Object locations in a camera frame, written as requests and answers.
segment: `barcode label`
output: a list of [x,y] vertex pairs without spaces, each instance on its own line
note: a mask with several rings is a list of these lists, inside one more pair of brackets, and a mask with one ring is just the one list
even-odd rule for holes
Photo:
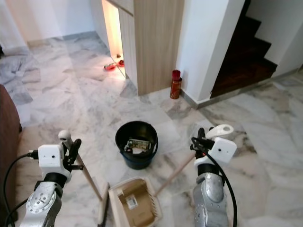
[[130,196],[126,197],[126,203],[130,210],[132,210],[138,206],[137,200],[134,195],[130,195]]

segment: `wooden stick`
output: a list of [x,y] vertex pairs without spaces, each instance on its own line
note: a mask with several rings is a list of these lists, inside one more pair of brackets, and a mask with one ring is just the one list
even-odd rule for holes
[[87,170],[86,166],[84,165],[84,162],[82,161],[82,158],[80,157],[80,155],[78,154],[77,156],[77,162],[79,165],[83,165],[83,170],[82,172],[84,173],[84,176],[86,177],[86,179],[88,180],[89,184],[91,185],[91,187],[93,188],[96,196],[98,197],[99,201],[102,202],[102,196],[97,188],[97,186],[95,185],[95,182],[93,181],[93,179],[91,178],[89,171]]
[[167,181],[158,189],[158,191],[155,193],[155,197],[174,179],[183,169],[187,166],[187,164],[195,157],[195,153],[192,153],[188,158],[179,165],[179,167],[170,175],[170,177],[167,179]]

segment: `stair step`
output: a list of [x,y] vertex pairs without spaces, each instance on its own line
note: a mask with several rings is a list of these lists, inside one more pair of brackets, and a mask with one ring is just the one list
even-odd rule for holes
[[240,13],[240,17],[245,17],[247,10],[250,7],[250,2],[251,2],[251,0],[245,0],[245,2],[243,4],[243,8]]
[[253,38],[259,29],[261,21],[250,17],[242,17],[239,19],[233,32],[232,39]]
[[232,41],[226,52],[223,65],[263,58],[270,46],[270,43],[257,38],[249,41],[243,40],[242,42]]
[[216,97],[270,78],[275,72],[276,67],[276,64],[266,59],[256,59],[254,61],[243,62],[242,65],[221,68],[211,97]]

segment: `brown sofa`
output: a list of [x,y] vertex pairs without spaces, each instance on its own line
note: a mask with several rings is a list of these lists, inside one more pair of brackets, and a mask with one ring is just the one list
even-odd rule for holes
[[[3,179],[8,166],[16,159],[19,132],[22,130],[17,109],[0,84],[0,187],[2,190]],[[16,196],[16,169],[12,168],[6,183],[6,192],[10,208],[15,207]],[[0,198],[0,225],[4,225],[6,210],[3,195]]]

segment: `beige dustpan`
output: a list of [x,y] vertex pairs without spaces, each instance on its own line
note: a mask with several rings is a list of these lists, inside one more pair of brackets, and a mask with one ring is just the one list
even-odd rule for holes
[[162,212],[148,178],[135,177],[108,191],[117,227],[152,227]]

